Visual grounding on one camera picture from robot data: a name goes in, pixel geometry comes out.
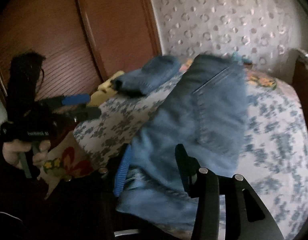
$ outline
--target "wardrobe door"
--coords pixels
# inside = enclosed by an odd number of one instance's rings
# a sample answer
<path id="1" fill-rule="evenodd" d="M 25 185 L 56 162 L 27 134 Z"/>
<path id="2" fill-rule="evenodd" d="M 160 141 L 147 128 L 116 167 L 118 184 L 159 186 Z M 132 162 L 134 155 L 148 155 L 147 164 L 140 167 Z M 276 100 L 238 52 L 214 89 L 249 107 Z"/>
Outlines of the wardrobe door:
<path id="1" fill-rule="evenodd" d="M 13 56 L 46 57 L 37 99 L 90 93 L 101 83 L 76 0 L 11 0 L 0 15 L 0 85 L 4 91 Z"/>
<path id="2" fill-rule="evenodd" d="M 105 80 L 160 54 L 150 0 L 78 0 L 97 66 Z"/>

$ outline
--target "metal bolt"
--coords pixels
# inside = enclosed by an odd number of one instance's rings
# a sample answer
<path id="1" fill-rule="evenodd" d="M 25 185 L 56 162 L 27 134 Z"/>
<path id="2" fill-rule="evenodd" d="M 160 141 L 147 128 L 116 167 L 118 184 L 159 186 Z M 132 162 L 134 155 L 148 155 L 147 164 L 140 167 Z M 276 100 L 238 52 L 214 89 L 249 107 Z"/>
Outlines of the metal bolt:
<path id="1" fill-rule="evenodd" d="M 200 167 L 200 168 L 198 169 L 198 171 L 199 171 L 199 173 L 202 173 L 202 174 L 208 173 L 208 169 L 205 168 L 205 167 Z"/>
<path id="2" fill-rule="evenodd" d="M 236 180 L 239 180 L 239 181 L 242 181 L 244 179 L 244 177 L 241 174 L 235 174 L 234 177 Z"/>

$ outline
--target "blue jeans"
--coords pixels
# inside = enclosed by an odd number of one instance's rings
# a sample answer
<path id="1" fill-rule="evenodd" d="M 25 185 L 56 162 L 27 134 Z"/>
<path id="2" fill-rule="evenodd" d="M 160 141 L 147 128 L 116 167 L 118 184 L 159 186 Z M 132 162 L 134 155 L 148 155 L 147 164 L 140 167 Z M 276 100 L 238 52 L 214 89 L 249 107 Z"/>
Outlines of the blue jeans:
<path id="1" fill-rule="evenodd" d="M 243 67 L 211 55 L 197 56 L 153 119 L 133 138 L 117 210 L 192 230 L 198 199 L 184 191 L 175 146 L 182 143 L 201 166 L 232 177 L 243 144 L 246 111 Z"/>
<path id="2" fill-rule="evenodd" d="M 181 63 L 173 56 L 156 56 L 142 68 L 125 73 L 111 81 L 119 93 L 148 95 L 169 81 L 180 70 Z"/>

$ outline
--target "red flower embroidery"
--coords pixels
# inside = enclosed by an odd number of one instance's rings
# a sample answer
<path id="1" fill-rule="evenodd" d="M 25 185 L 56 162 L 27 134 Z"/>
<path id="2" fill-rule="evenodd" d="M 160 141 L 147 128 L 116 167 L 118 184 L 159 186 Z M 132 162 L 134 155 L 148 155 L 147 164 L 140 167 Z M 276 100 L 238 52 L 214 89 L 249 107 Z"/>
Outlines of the red flower embroidery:
<path id="1" fill-rule="evenodd" d="M 62 154 L 61 161 L 64 163 L 66 174 L 74 177 L 83 177 L 94 171 L 89 160 L 83 160 L 72 166 L 75 159 L 75 150 L 73 147 L 67 147 Z"/>

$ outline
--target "black tool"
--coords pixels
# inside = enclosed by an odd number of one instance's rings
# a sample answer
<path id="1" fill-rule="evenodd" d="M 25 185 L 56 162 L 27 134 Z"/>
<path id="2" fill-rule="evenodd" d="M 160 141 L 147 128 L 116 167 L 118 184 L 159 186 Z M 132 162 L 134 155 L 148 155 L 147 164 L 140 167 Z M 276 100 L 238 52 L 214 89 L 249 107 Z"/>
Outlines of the black tool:
<path id="1" fill-rule="evenodd" d="M 35 101 L 36 84 L 41 71 L 42 82 L 44 79 L 42 69 L 44 59 L 45 57 L 35 52 L 28 52 L 12 59 L 7 90 L 8 121 L 0 127 L 4 142 L 19 139 L 32 143 L 32 151 L 20 154 L 22 168 L 27 178 L 39 175 L 39 170 L 32 164 L 32 157 L 39 152 L 42 140 L 57 138 L 66 127 L 96 119 L 101 114 L 98 107 L 86 107 L 86 103 L 90 100 L 87 94 Z M 68 105 L 77 107 L 63 114 L 53 113 L 55 109 Z"/>
<path id="2" fill-rule="evenodd" d="M 283 240 L 283 235 L 262 200 L 241 174 L 218 176 L 189 157 L 182 144 L 175 157 L 184 190 L 198 197 L 192 240 L 217 240 L 220 195 L 225 195 L 225 240 Z"/>

